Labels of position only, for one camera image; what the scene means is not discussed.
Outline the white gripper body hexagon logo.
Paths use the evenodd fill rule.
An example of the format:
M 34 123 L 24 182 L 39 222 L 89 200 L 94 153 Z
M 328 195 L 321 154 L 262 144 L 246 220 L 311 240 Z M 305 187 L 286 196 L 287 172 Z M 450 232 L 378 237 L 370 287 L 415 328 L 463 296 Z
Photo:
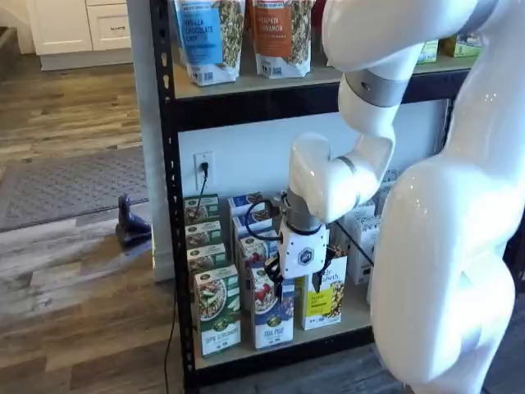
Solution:
M 323 268 L 329 241 L 329 230 L 324 224 L 313 234 L 301 235 L 282 223 L 280 235 L 278 254 L 284 279 L 303 277 Z

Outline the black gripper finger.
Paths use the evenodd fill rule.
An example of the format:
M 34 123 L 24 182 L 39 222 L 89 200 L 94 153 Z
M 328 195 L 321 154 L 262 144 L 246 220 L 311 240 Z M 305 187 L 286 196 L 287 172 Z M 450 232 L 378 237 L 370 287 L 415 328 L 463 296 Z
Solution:
M 316 293 L 320 291 L 320 287 L 322 284 L 322 277 L 325 274 L 328 267 L 331 265 L 331 261 L 333 260 L 333 258 L 334 258 L 334 249 L 331 246 L 327 246 L 323 267 L 319 271 L 312 274 L 312 278 L 310 281 L 313 287 L 313 290 Z
M 264 263 L 264 271 L 267 274 L 268 278 L 274 283 L 276 298 L 281 299 L 282 282 L 284 281 L 284 278 L 281 274 L 280 256 L 276 255 L 272 258 L 269 258 Z

